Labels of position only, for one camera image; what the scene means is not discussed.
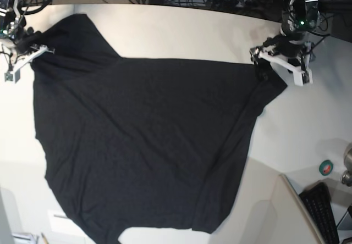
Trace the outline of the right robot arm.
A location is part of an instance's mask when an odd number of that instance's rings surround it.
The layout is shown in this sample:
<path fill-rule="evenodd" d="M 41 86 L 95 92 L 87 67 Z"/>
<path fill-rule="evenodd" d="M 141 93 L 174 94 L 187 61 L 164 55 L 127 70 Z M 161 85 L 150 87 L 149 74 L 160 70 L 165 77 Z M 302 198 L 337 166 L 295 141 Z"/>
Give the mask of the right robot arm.
<path fill-rule="evenodd" d="M 34 40 L 33 28 L 26 28 L 26 17 L 44 10 L 53 0 L 1 0 L 1 44 L 23 54 Z"/>

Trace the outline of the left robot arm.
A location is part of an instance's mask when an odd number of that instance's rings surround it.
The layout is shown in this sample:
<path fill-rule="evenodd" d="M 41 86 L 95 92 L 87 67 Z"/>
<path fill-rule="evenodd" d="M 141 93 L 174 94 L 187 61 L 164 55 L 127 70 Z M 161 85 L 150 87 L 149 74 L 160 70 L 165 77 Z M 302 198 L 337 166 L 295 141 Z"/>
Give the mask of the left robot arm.
<path fill-rule="evenodd" d="M 314 49 L 329 36 L 316 32 L 321 23 L 318 4 L 319 0 L 283 0 L 280 33 L 250 49 L 260 79 L 268 79 L 274 63 L 287 69 L 297 86 L 313 83 L 309 64 L 315 59 Z"/>

